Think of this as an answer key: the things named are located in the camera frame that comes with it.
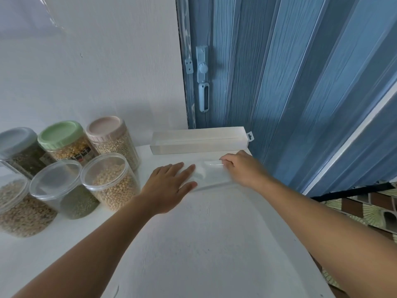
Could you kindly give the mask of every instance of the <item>clear plastic container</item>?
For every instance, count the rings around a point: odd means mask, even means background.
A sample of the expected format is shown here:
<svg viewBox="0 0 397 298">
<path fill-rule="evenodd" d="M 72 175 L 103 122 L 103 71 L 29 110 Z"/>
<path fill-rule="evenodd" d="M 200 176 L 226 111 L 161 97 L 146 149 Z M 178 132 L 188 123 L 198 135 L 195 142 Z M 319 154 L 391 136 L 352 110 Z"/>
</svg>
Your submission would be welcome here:
<svg viewBox="0 0 397 298">
<path fill-rule="evenodd" d="M 58 161 L 32 179 L 29 192 L 69 219 L 85 217 L 99 201 L 81 184 L 82 169 L 75 160 Z"/>
<path fill-rule="evenodd" d="M 53 124 L 44 129 L 37 140 L 55 160 L 76 160 L 84 166 L 97 155 L 82 126 L 76 121 Z"/>
<path fill-rule="evenodd" d="M 117 211 L 141 191 L 126 158 L 117 153 L 96 157 L 81 172 L 82 184 L 110 210 Z"/>
<path fill-rule="evenodd" d="M 0 162 L 32 179 L 55 160 L 38 144 L 32 129 L 16 127 L 0 133 Z"/>
<path fill-rule="evenodd" d="M 91 122 L 85 132 L 99 154 L 122 154 L 132 170 L 138 168 L 139 157 L 123 119 L 117 116 L 99 118 Z"/>
<path fill-rule="evenodd" d="M 29 194 L 29 180 L 22 174 L 0 177 L 0 230 L 28 237 L 44 230 L 56 217 L 55 210 Z"/>
</svg>

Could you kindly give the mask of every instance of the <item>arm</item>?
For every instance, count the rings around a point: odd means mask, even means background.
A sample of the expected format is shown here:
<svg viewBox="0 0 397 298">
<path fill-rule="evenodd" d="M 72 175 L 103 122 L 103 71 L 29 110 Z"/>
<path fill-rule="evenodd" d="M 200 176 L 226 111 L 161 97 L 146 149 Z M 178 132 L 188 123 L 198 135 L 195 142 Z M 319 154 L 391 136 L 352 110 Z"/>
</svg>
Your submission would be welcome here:
<svg viewBox="0 0 397 298">
<path fill-rule="evenodd" d="M 352 298 L 397 295 L 397 245 L 289 189 L 244 151 L 221 158 L 233 179 L 262 195 Z"/>
<path fill-rule="evenodd" d="M 29 282 L 14 298 L 101 297 L 121 257 L 156 214 L 173 209 L 196 182 L 181 184 L 194 165 L 176 176 L 183 163 L 156 168 L 140 195 Z"/>
</svg>

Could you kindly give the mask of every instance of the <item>green lid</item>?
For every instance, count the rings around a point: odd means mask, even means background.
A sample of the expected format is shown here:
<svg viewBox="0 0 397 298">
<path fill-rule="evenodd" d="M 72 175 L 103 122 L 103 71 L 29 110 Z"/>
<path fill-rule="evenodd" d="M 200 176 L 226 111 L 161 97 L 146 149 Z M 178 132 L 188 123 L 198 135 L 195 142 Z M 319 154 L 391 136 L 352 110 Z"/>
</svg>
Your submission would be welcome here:
<svg viewBox="0 0 397 298">
<path fill-rule="evenodd" d="M 60 149 L 79 139 L 84 134 L 80 123 L 61 121 L 44 129 L 37 137 L 38 143 L 47 150 Z"/>
</svg>

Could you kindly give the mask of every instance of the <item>person's left hand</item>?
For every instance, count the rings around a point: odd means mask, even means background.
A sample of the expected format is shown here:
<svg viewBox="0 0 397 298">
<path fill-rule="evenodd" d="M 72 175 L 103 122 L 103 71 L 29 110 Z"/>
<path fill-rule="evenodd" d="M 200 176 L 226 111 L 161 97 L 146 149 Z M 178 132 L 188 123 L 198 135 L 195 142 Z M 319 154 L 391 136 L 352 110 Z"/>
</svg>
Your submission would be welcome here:
<svg viewBox="0 0 397 298">
<path fill-rule="evenodd" d="M 170 211 L 189 191 L 197 186 L 196 182 L 189 182 L 181 187 L 196 166 L 193 164 L 176 175 L 182 167 L 183 162 L 157 167 L 143 186 L 141 195 L 144 195 L 150 203 L 151 209 L 154 211 L 153 215 Z"/>
</svg>

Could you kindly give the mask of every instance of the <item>jar lid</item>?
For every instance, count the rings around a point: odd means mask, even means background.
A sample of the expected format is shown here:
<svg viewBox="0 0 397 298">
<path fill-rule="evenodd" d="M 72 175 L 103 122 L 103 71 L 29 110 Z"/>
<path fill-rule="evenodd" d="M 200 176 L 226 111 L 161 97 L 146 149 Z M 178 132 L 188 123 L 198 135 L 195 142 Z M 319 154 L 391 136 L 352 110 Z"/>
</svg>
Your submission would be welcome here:
<svg viewBox="0 0 397 298">
<path fill-rule="evenodd" d="M 0 159 L 11 158 L 36 140 L 37 134 L 28 127 L 16 127 L 0 133 Z"/>
<path fill-rule="evenodd" d="M 44 149 L 59 149 L 79 139 L 84 134 L 80 123 L 73 120 L 57 122 L 38 135 L 38 143 Z"/>
<path fill-rule="evenodd" d="M 101 117 L 91 122 L 85 132 L 88 139 L 93 142 L 106 142 L 117 140 L 127 130 L 124 120 L 117 116 Z"/>
<path fill-rule="evenodd" d="M 129 165 L 123 155 L 106 153 L 95 157 L 84 166 L 80 178 L 88 190 L 105 190 L 119 183 L 128 170 Z"/>
<path fill-rule="evenodd" d="M 10 210 L 26 197 L 29 180 L 21 174 L 8 174 L 0 177 L 0 214 Z"/>
<path fill-rule="evenodd" d="M 83 167 L 75 160 L 61 160 L 43 168 L 30 182 L 29 192 L 41 201 L 54 200 L 81 185 Z"/>
</svg>

